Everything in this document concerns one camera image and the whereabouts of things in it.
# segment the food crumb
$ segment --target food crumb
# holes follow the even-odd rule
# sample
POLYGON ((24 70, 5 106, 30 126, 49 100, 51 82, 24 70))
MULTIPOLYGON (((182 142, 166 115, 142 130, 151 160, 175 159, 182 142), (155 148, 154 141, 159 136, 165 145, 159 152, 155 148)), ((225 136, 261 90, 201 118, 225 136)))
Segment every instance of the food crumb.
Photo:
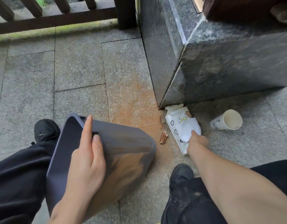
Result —
POLYGON ((167 132, 163 131, 161 136, 160 136, 160 144, 164 144, 165 143, 167 136, 168 136, 167 132))

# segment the white paper cup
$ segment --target white paper cup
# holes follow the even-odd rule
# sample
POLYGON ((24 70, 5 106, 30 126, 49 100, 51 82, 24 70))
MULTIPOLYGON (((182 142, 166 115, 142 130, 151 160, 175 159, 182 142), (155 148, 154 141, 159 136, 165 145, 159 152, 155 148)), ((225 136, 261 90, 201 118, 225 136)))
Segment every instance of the white paper cup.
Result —
POLYGON ((235 110, 229 109, 213 119, 210 125, 216 130, 236 130, 242 126, 242 117, 235 110))

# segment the black pants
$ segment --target black pants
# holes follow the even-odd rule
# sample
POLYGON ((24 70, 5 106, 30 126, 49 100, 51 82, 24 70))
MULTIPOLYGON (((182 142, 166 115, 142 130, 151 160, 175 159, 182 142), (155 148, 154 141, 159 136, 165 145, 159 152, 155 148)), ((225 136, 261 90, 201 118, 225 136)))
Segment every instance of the black pants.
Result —
MULTIPOLYGON (((251 168, 287 195, 287 160, 251 168)), ((161 224, 227 224, 201 178, 181 183, 168 202, 167 222, 161 224)))
POLYGON ((41 142, 0 161, 0 224, 33 221, 45 198, 55 146, 55 141, 41 142))
MULTIPOLYGON (((0 161, 0 224, 31 223, 45 197, 48 166, 56 142, 42 142, 0 161)), ((252 168, 287 195, 287 160, 252 168)), ((226 223, 201 178, 178 186, 169 201, 168 224, 226 223)))

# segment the stone tile floor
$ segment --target stone tile floor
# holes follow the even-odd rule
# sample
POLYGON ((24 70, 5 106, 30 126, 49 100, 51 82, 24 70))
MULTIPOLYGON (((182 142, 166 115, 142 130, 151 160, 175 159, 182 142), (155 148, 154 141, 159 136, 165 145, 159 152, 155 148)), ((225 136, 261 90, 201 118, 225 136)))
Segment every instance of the stone tile floor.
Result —
MULTIPOLYGON (((94 223, 157 223, 168 199, 168 182, 178 163, 189 164, 158 110, 138 29, 119 31, 114 20, 0 36, 0 160, 26 148, 42 118, 60 126, 70 112, 138 127, 158 144, 144 183, 94 223), (159 144, 163 130, 169 132, 159 144)), ((187 105, 210 135, 210 149, 253 167, 287 159, 287 87, 187 105), (215 131, 209 122, 227 109, 243 117, 236 131, 215 131)), ((33 223, 49 219, 45 201, 33 223)))

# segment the black sneaker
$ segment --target black sneaker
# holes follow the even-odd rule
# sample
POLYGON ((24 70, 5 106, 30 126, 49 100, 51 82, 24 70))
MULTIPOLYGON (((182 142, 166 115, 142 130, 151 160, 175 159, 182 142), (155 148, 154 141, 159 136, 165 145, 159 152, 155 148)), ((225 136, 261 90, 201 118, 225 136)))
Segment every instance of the black sneaker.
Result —
POLYGON ((41 119, 34 125, 34 138, 36 143, 58 140, 60 129, 58 125, 50 119, 41 119))
POLYGON ((166 224, 165 214, 166 214, 166 211, 168 209, 168 205, 169 205, 169 202, 171 200, 171 193, 173 192, 173 190, 180 183, 185 182, 185 181, 189 181, 192 179, 194 179, 194 173, 193 173, 192 169, 190 168, 190 166, 181 163, 174 168, 174 170, 171 173, 170 179, 169 179, 169 198, 168 198, 168 202, 166 204, 166 207, 164 209, 164 212, 162 214, 161 224, 166 224))

